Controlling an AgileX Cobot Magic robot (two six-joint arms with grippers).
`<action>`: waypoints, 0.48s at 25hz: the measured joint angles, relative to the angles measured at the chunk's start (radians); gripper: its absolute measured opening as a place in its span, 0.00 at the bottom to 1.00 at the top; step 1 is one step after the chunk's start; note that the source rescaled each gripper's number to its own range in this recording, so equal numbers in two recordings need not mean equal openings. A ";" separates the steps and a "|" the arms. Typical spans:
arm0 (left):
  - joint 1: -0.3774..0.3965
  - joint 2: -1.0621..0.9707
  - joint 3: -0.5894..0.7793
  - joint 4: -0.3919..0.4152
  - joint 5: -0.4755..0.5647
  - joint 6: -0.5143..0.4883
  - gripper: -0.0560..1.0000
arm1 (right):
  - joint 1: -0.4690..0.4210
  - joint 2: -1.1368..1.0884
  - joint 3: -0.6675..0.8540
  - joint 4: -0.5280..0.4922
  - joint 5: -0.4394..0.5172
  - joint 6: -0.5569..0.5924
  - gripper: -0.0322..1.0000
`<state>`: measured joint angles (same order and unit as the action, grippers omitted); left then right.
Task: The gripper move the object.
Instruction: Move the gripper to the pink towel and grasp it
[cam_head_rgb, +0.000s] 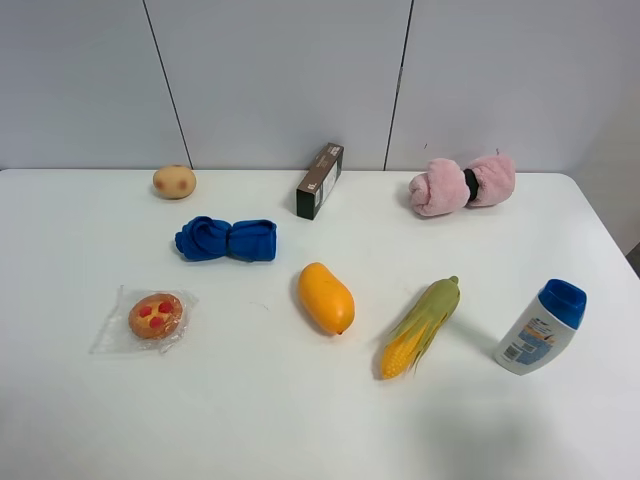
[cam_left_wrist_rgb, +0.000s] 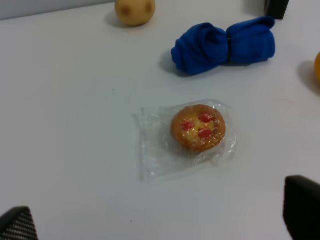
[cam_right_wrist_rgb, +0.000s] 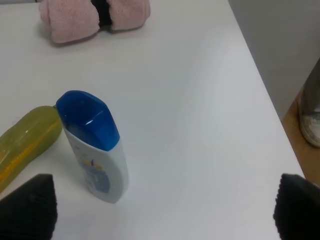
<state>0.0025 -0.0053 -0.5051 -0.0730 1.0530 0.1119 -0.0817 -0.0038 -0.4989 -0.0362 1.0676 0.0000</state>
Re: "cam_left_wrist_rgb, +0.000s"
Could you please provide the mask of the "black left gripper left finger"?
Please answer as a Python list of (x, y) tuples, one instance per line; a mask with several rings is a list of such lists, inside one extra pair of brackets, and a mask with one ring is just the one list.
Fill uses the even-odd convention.
[(38, 240), (38, 233), (28, 206), (13, 207), (0, 216), (1, 240)]

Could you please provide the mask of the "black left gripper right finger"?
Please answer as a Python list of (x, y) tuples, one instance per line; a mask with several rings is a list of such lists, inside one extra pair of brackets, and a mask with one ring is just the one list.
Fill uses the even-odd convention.
[(318, 240), (320, 184), (301, 175), (286, 177), (283, 220), (293, 240)]

